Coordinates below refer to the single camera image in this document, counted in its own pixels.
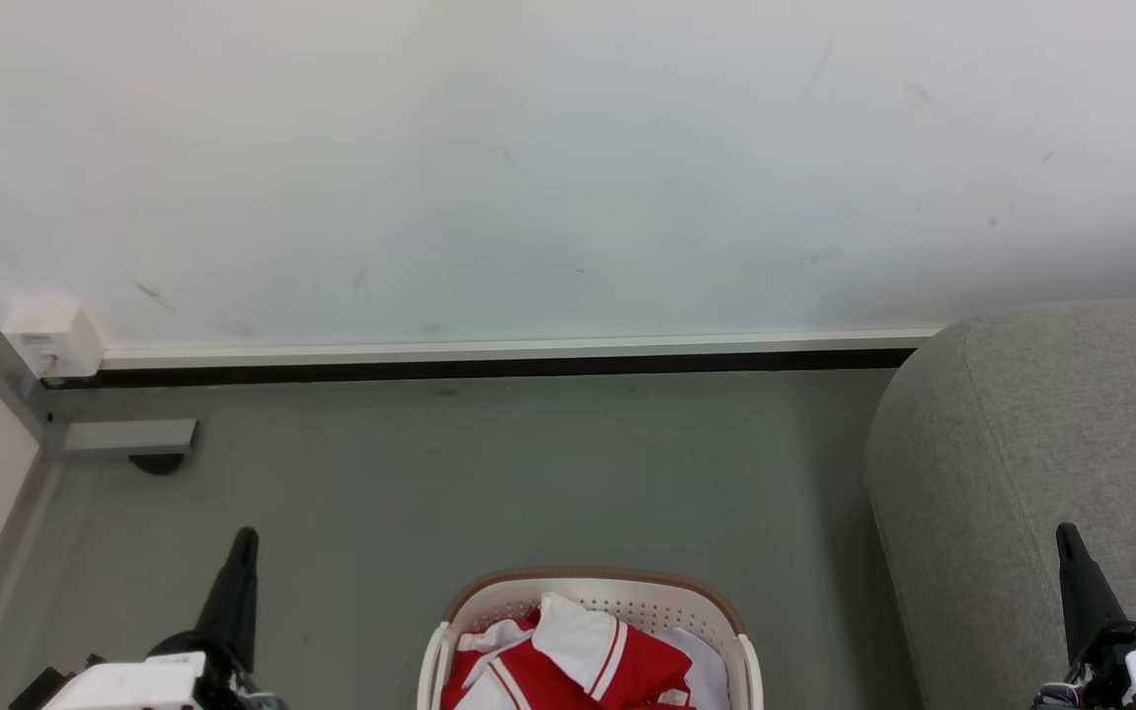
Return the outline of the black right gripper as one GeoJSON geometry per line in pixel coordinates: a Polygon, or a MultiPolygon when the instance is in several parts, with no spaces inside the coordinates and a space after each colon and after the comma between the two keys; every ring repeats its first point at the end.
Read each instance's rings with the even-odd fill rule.
{"type": "Polygon", "coordinates": [[[1093,560],[1074,523],[1056,527],[1059,584],[1070,666],[1066,677],[1045,684],[1035,710],[1124,710],[1128,687],[1124,657],[1136,651],[1136,623],[1093,560]]]}

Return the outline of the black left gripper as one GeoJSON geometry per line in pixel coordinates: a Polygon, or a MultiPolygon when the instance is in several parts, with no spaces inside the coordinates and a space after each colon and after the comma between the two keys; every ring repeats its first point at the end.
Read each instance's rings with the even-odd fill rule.
{"type": "Polygon", "coordinates": [[[289,710],[287,701],[253,680],[258,603],[258,534],[239,529],[209,588],[195,632],[164,638],[150,665],[184,665],[190,687],[172,710],[289,710]]]}

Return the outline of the grey fabric sofa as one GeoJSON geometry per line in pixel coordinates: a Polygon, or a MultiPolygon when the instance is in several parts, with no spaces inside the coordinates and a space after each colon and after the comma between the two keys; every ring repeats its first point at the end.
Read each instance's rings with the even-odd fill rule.
{"type": "Polygon", "coordinates": [[[1069,666],[1061,523],[1136,620],[1136,300],[944,328],[891,379],[866,468],[924,710],[1028,710],[1069,666]]]}

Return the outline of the white plastic junction box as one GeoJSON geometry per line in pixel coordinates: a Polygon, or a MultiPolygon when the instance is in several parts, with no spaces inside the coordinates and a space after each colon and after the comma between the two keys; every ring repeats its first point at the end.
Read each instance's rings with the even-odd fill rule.
{"type": "Polygon", "coordinates": [[[14,302],[1,331],[40,381],[95,376],[107,352],[87,314],[66,298],[14,302]]]}

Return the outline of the cream laundry basket brown rim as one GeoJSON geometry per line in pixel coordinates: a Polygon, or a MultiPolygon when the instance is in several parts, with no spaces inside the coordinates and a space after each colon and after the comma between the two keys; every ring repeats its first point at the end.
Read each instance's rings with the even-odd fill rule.
{"type": "Polygon", "coordinates": [[[433,630],[416,683],[416,710],[441,710],[441,695],[465,632],[527,615],[553,592],[657,633],[680,626],[722,657],[730,710],[765,710],[760,661],[729,599],[690,577],[607,567],[551,566],[496,571],[461,590],[433,630]]]}

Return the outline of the plain white garment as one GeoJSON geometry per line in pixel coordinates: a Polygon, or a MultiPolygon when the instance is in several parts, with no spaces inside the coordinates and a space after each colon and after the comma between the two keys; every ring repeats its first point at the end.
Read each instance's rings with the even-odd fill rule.
{"type": "Polygon", "coordinates": [[[732,710],[729,671],[715,648],[680,628],[662,632],[659,638],[690,658],[691,666],[685,676],[690,707],[694,710],[732,710]]]}

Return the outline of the white wall baseboard strip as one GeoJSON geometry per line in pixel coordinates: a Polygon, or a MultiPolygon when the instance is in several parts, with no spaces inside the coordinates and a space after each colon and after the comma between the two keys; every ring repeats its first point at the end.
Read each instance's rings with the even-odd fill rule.
{"type": "Polygon", "coordinates": [[[745,335],[644,336],[568,340],[443,341],[310,346],[192,346],[108,349],[101,371],[239,367],[329,367],[329,365],[438,364],[563,358],[757,354],[757,352],[914,349],[936,327],[766,332],[745,335]]]}

